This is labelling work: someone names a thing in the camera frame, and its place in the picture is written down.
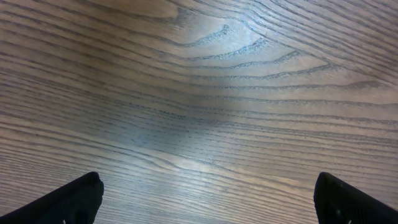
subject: black plastic part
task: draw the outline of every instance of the black plastic part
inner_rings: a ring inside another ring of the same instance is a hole
[[[92,224],[103,194],[98,173],[90,172],[0,217],[0,224]]]
[[[393,224],[398,212],[343,182],[322,172],[313,196],[319,224]]]

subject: dark wood grain streak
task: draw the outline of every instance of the dark wood grain streak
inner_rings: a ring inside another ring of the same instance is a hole
[[[0,215],[98,171],[96,223],[398,208],[398,3],[0,0]]]

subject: wood grain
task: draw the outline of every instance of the wood grain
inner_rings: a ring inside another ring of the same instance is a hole
[[[398,208],[395,1],[0,10],[0,215],[92,170],[96,223],[317,223],[321,171]]]

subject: black object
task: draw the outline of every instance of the black object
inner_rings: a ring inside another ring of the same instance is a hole
[[[398,212],[343,182],[322,172],[313,196],[319,224],[393,224]]]
[[[93,224],[103,194],[98,173],[90,172],[0,217],[0,224]]]

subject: brown wood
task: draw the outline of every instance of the brown wood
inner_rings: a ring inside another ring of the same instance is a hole
[[[89,171],[96,223],[398,208],[393,0],[0,0],[0,215]]]

